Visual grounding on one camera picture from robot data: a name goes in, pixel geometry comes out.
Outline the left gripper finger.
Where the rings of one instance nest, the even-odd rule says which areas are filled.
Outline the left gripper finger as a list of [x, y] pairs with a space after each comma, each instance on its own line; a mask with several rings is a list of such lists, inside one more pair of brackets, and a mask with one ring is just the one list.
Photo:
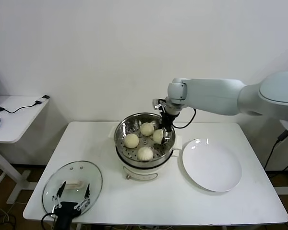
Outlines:
[[83, 200], [74, 206], [77, 211], [84, 211], [90, 204], [90, 184], [87, 185]]
[[54, 209], [62, 207], [60, 198], [61, 198], [62, 193], [64, 191], [65, 185], [66, 185], [66, 181], [64, 181], [63, 184], [59, 187], [59, 189], [57, 190], [57, 193], [52, 196], [52, 201], [54, 203]]

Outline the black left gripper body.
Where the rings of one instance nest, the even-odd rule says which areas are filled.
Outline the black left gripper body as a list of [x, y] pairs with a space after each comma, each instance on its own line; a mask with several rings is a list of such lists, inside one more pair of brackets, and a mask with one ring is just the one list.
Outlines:
[[54, 209], [57, 217], [54, 230], [69, 230], [72, 220], [80, 216], [80, 211], [74, 209], [76, 202], [61, 202], [62, 207]]

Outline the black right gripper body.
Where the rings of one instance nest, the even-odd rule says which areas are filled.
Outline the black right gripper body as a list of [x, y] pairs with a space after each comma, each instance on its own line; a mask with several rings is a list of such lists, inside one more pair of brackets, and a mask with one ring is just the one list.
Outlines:
[[160, 128], [166, 130], [167, 132], [171, 132], [173, 122], [178, 117], [178, 115], [170, 115], [168, 113], [160, 113], [160, 115], [161, 115]]

